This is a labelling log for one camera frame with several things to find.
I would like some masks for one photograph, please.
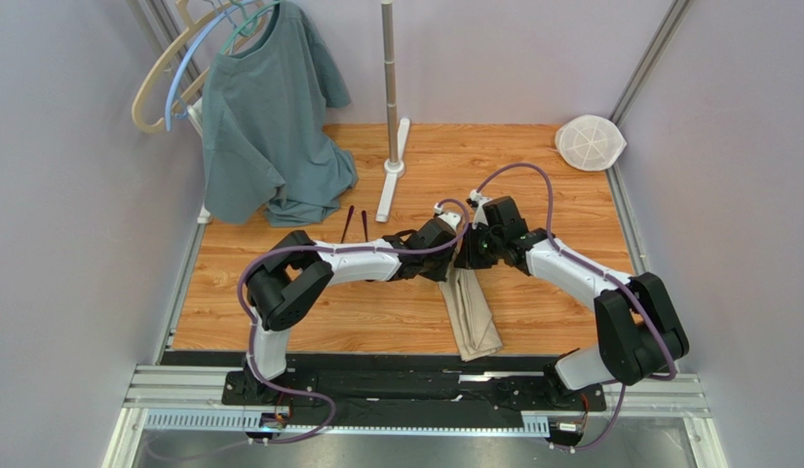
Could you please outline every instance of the beige hanger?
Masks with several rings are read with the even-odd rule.
[[[185,29],[182,30],[182,32],[179,34],[179,37],[173,40],[171,45],[165,49],[156,63],[154,63],[151,71],[148,72],[148,76],[145,77],[145,81],[142,82],[142,86],[139,87],[139,91],[136,93],[136,98],[134,99],[134,105],[131,107],[131,118],[134,119],[134,125],[136,125],[136,127],[143,132],[149,134],[161,132],[165,128],[165,117],[160,117],[160,119],[154,124],[148,124],[145,122],[145,120],[142,118],[142,108],[145,106],[148,96],[150,96],[151,91],[154,89],[154,86],[157,84],[157,81],[159,81],[160,77],[162,77],[162,75],[166,73],[166,70],[169,69],[171,60],[176,57],[176,54],[182,50],[185,44],[188,43],[188,41],[194,37],[195,34],[206,27],[206,25],[216,16],[216,12],[208,12],[202,18],[197,19],[197,21],[193,21],[191,19],[191,14],[188,12],[188,1],[189,0],[176,0],[176,8],[179,10],[179,15],[182,17],[182,22],[185,24]],[[231,5],[222,5],[217,8],[217,11],[222,12],[230,6]],[[254,35],[260,32],[265,22],[266,21],[261,21],[257,26],[257,29],[254,31],[254,34],[251,36],[239,39],[236,47],[243,46],[251,37],[254,37]],[[209,69],[206,68],[203,73],[198,76],[193,83],[191,83],[191,86],[189,86],[182,93],[183,101],[187,102],[188,99],[192,98],[200,90],[200,88],[203,88],[203,85],[206,83],[206,76],[208,74]],[[179,108],[178,102],[174,104],[173,111],[182,111],[182,109]]]

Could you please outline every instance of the t-shirt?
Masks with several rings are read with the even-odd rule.
[[[262,37],[218,55],[203,94],[206,208],[243,223],[261,205],[273,226],[319,222],[358,180],[353,155],[322,132],[350,103],[318,30],[297,5],[274,7]]]

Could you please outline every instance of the white stand foot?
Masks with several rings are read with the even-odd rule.
[[[211,212],[206,210],[206,206],[203,205],[200,208],[200,215],[197,216],[197,224],[211,224],[211,221],[214,220],[214,216],[211,215]]]
[[[410,119],[402,117],[399,121],[399,162],[393,164],[389,159],[384,162],[384,189],[381,190],[381,200],[378,202],[378,211],[375,220],[387,222],[390,219],[390,208],[393,206],[393,196],[396,195],[396,183],[404,176],[404,149],[407,147],[407,135],[410,134]]]

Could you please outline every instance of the wood floor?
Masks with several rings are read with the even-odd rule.
[[[554,233],[572,249],[622,271],[632,271],[603,173],[566,166],[554,152],[555,126],[414,125],[405,153],[392,218],[373,221],[384,182],[386,129],[381,125],[331,126],[328,134],[355,156],[360,181],[341,197],[342,210],[306,226],[310,237],[339,242],[347,209],[355,205],[347,242],[361,242],[358,214],[366,210],[374,239],[417,229],[446,197],[464,200],[491,172],[517,161],[540,165],[555,188]],[[504,173],[485,195],[512,195],[529,228],[543,227],[546,188],[527,169]],[[249,320],[235,287],[244,267],[290,229],[269,227],[262,216],[242,226],[216,221],[206,228],[176,335],[175,349],[245,349]],[[478,272],[494,321],[510,354],[559,354],[594,344],[592,312],[551,284],[503,264]],[[291,350],[329,352],[456,353],[439,288],[423,278],[354,283],[327,289],[292,331]]]

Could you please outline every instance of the beige cloth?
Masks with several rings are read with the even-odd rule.
[[[503,349],[500,333],[494,325],[488,301],[474,270],[447,270],[447,280],[439,283],[453,337],[462,361],[471,361]]]

